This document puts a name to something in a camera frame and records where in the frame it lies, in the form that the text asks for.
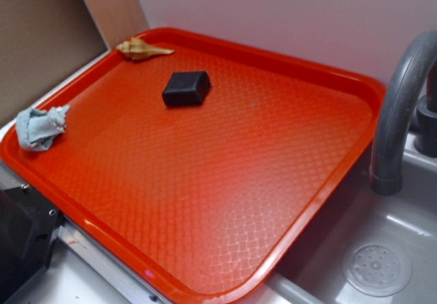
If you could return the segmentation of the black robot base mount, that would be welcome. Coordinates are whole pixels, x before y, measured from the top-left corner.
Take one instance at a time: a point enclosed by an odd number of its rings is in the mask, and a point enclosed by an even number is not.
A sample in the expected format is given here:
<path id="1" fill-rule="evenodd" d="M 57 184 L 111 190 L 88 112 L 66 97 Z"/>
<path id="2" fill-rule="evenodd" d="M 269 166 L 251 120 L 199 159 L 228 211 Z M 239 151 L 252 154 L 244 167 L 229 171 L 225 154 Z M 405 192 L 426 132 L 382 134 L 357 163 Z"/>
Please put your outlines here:
<path id="1" fill-rule="evenodd" d="M 1 302 L 9 303 L 48 270 L 59 211 L 31 187 L 1 191 Z"/>

